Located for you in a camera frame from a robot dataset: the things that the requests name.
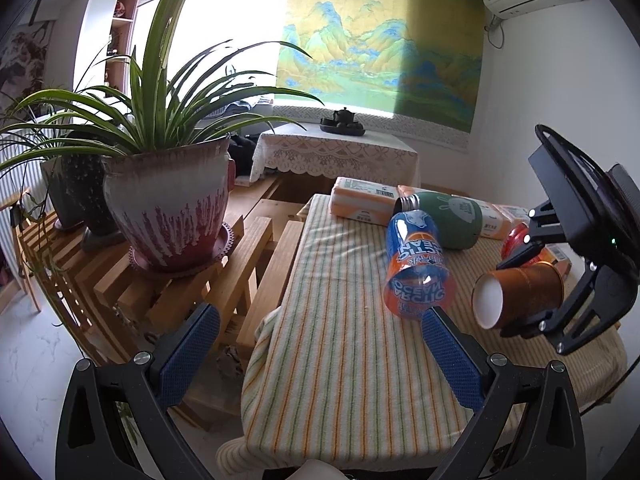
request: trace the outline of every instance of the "blue gripper pad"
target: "blue gripper pad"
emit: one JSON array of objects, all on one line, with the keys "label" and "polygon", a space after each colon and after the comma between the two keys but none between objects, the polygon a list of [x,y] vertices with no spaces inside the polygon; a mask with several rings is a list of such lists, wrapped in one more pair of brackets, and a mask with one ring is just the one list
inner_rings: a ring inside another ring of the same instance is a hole
[{"label": "blue gripper pad", "polygon": [[460,406],[475,412],[480,410],[484,404],[480,372],[431,308],[422,316],[422,339],[427,343]]},{"label": "blue gripper pad", "polygon": [[220,331],[220,314],[209,305],[159,373],[156,399],[162,410],[177,406]]}]

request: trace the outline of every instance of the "white marble floor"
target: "white marble floor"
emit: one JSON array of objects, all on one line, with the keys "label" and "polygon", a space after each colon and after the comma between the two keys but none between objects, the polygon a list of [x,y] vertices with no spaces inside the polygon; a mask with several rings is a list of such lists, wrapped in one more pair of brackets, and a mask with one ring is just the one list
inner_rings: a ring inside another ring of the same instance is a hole
[{"label": "white marble floor", "polygon": [[[42,480],[54,480],[60,411],[81,353],[41,294],[39,301],[38,314],[30,298],[19,294],[0,315],[0,417],[36,473]],[[213,477],[222,479],[216,451],[223,442],[242,435],[240,420],[233,418],[209,433],[181,420],[176,424]],[[158,478],[152,466],[143,467]],[[256,472],[239,479],[260,477]]]}]

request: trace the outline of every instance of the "brown paper cup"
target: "brown paper cup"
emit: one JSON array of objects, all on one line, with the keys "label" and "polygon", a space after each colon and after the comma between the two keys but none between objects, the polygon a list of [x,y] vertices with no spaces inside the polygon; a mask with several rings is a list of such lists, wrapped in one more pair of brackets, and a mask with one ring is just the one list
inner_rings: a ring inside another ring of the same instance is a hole
[{"label": "brown paper cup", "polygon": [[479,326],[503,328],[521,316],[558,308],[564,299],[564,282],[548,262],[530,267],[492,270],[474,286],[471,305]]}]

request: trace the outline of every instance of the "silver bolt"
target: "silver bolt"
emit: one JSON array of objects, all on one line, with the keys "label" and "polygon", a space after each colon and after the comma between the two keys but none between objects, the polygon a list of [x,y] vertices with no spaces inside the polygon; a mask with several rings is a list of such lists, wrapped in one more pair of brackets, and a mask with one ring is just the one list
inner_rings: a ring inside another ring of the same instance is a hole
[{"label": "silver bolt", "polygon": [[149,352],[138,352],[133,356],[133,362],[137,365],[146,365],[151,359]]},{"label": "silver bolt", "polygon": [[491,356],[491,362],[496,366],[504,366],[507,364],[507,358],[502,354],[493,354]]},{"label": "silver bolt", "polygon": [[80,359],[76,363],[76,370],[79,372],[84,372],[89,366],[91,366],[91,359]]},{"label": "silver bolt", "polygon": [[560,361],[551,361],[551,369],[555,372],[561,374],[565,370],[565,366],[563,362]]}]

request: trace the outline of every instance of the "green thermos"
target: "green thermos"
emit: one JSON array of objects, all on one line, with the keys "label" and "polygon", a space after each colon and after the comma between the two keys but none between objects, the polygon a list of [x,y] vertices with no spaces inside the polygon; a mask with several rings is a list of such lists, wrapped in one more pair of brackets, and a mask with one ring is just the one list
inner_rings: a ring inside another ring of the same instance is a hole
[{"label": "green thermos", "polygon": [[473,200],[437,191],[422,191],[396,200],[394,214],[421,209],[438,226],[440,245],[446,249],[470,249],[482,230],[482,211]]}]

